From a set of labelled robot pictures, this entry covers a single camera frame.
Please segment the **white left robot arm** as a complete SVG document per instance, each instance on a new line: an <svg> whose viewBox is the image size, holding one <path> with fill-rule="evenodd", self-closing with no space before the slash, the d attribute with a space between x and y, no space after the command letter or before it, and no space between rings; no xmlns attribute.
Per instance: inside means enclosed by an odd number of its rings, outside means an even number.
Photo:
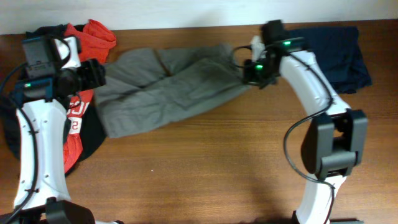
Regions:
<svg viewBox="0 0 398 224"><path fill-rule="evenodd" d="M2 223L96 224L88 208L71 201L65 180L63 142L71 96L103 86L104 67L81 62L78 37L45 35L22 43L24 74L9 93L21 136L21 171L14 210Z"/></svg>

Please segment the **grey shorts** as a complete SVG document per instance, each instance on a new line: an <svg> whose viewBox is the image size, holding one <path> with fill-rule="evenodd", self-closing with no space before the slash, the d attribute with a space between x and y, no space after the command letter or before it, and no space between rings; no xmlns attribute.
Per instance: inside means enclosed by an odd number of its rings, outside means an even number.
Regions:
<svg viewBox="0 0 398 224"><path fill-rule="evenodd" d="M107 63L96 109L109 138L146 133L212 110L248 90L228 44L143 48Z"/></svg>

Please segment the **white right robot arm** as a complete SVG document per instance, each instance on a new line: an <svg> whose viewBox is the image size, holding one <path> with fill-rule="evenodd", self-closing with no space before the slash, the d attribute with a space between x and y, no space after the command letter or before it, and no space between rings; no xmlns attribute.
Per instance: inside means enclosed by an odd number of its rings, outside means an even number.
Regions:
<svg viewBox="0 0 398 224"><path fill-rule="evenodd" d="M291 222L330 223L340 187L361 163L368 119L363 111L352 110L339 97L303 37L291 38L280 20L265 23L260 31L248 47L252 58L243 64L243 82L263 89L282 77L307 113L283 138L287 162L307 181ZM306 169L302 172L289 156L287 141L292 131L305 122L310 125L301 146Z"/></svg>

